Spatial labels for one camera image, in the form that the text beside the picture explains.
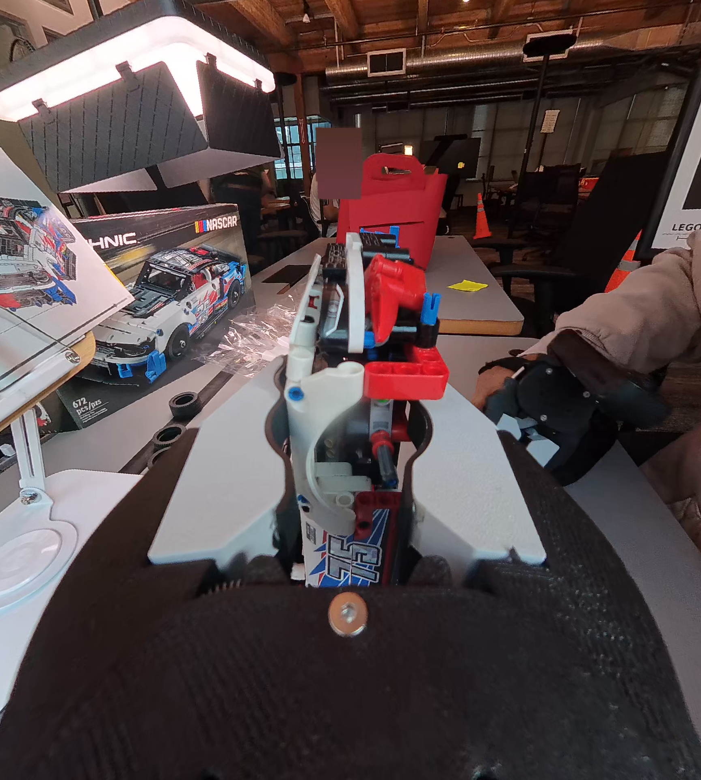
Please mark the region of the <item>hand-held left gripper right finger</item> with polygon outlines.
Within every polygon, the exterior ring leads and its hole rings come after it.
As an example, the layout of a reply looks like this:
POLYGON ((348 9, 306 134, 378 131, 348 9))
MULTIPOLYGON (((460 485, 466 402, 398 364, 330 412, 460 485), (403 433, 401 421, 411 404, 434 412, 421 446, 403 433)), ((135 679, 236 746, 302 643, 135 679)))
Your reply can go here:
POLYGON ((450 564, 546 553, 498 432, 458 391, 422 403, 431 436, 414 456, 412 546, 450 564))

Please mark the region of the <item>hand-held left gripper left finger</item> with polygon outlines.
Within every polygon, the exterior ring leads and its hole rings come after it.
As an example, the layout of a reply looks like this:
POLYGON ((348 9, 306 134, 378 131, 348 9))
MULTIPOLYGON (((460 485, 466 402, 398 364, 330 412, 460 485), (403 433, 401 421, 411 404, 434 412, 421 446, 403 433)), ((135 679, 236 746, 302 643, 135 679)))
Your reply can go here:
POLYGON ((273 361, 201 422, 151 542, 151 563, 245 567, 280 553, 291 565, 293 482, 283 458, 287 415, 277 408, 283 363, 273 361))

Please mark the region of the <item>toy brick race car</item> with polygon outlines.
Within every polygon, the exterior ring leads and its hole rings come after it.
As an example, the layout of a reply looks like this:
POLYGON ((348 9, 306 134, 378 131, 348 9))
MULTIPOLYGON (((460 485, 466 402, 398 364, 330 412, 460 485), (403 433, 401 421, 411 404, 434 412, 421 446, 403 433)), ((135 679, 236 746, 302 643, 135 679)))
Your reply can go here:
POLYGON ((392 583, 407 407, 441 399, 441 296, 398 229, 348 232, 316 255, 289 336, 283 399, 305 583, 392 583))

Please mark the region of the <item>person's right forearm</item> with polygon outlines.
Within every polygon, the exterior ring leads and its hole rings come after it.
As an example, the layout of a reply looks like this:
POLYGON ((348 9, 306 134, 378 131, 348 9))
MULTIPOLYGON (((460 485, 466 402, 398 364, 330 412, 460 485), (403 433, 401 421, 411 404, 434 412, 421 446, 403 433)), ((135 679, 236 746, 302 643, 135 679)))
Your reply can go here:
POLYGON ((660 253, 633 271, 618 288, 561 314, 555 331, 524 355, 545 353, 567 329, 614 363, 644 374, 673 361, 701 362, 701 231, 685 248, 660 253))

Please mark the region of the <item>person's right hand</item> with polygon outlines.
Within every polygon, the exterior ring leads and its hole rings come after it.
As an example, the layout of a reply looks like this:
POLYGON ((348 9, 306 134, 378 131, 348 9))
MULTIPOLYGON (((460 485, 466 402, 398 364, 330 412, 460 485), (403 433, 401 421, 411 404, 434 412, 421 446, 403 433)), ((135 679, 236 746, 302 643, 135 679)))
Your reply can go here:
POLYGON ((489 398, 500 391, 507 379, 513 377, 527 360, 520 356, 510 356, 489 362, 478 372, 472 405, 484 411, 489 398))

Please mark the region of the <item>white book stand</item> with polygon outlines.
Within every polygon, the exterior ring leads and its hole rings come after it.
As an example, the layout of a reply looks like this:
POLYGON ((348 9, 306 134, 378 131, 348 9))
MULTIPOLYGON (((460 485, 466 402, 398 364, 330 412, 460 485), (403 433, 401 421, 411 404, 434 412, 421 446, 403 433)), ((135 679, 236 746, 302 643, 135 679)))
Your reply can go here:
POLYGON ((10 427, 20 472, 0 512, 0 713, 43 611, 69 565, 138 476, 65 470, 46 476, 35 407, 87 365, 87 334, 0 392, 0 431, 10 427))

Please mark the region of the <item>clear plastic bag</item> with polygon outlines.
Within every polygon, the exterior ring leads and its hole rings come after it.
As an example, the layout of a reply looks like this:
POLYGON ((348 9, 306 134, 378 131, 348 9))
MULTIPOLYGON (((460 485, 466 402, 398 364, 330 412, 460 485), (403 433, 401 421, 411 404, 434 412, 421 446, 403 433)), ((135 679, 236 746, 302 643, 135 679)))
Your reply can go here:
POLYGON ((270 307, 248 308, 205 337, 194 348, 194 357, 229 375, 252 378, 287 355, 296 309, 292 296, 270 307))

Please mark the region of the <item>toy car box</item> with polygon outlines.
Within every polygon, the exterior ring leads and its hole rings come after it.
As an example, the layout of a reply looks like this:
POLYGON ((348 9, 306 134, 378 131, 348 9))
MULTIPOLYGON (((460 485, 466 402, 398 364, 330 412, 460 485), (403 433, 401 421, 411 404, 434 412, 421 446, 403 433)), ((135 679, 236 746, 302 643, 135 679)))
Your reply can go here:
POLYGON ((236 204, 74 220, 133 301, 93 328, 91 363, 37 411, 81 430, 199 367, 198 346, 255 303, 236 204))

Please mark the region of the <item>black office chair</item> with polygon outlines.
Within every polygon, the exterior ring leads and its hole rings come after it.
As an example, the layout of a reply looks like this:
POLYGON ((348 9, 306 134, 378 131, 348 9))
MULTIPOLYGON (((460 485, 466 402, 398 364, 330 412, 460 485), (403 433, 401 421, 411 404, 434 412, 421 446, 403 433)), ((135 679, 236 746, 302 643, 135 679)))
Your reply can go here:
POLYGON ((554 248, 570 228, 578 206, 580 164, 528 171, 521 186, 500 190, 505 235, 554 248))

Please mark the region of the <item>black easel board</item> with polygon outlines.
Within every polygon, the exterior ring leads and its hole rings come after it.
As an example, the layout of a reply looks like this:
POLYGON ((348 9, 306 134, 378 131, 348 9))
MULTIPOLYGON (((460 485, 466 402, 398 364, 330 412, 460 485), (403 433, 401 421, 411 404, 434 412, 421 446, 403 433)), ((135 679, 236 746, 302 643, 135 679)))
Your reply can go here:
POLYGON ((466 134, 436 136, 432 141, 422 143, 418 161, 425 167, 436 167, 439 173, 459 180, 473 180, 478 170, 481 145, 481 137, 466 134))

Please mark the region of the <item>black pole light stand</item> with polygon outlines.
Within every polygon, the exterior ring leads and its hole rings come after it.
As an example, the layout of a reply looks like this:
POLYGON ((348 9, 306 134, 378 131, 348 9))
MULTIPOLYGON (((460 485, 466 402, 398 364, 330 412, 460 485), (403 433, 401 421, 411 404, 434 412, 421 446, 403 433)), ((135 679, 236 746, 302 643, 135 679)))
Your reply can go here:
POLYGON ((534 103, 531 109, 530 122, 528 127, 527 139, 524 145, 524 152, 521 161, 521 170, 518 180, 519 189, 521 189, 524 177, 528 168, 531 155, 532 143, 534 140, 534 131, 539 113, 541 96, 545 83, 545 77, 548 71, 550 59, 567 53, 577 41, 578 36, 573 32, 560 31, 554 33, 541 34, 540 37, 532 37, 527 40, 523 46, 523 55, 525 58, 541 58, 539 80, 534 95, 534 103))

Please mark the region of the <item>studio light panel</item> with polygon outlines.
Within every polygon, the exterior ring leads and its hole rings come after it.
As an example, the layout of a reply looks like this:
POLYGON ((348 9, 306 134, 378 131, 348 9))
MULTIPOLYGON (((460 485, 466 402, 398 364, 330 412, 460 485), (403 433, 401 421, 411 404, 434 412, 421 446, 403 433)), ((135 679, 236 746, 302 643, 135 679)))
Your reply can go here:
POLYGON ((0 70, 56 193, 183 186, 282 157, 258 49, 190 2, 134 2, 0 70))

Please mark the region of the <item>white ceiling vent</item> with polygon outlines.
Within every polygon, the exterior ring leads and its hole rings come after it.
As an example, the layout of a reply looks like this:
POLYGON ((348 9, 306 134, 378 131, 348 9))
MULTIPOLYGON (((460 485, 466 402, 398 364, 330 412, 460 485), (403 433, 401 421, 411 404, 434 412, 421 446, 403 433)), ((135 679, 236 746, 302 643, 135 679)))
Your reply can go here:
POLYGON ((367 76, 389 78, 407 71, 407 49, 395 48, 367 53, 367 76))

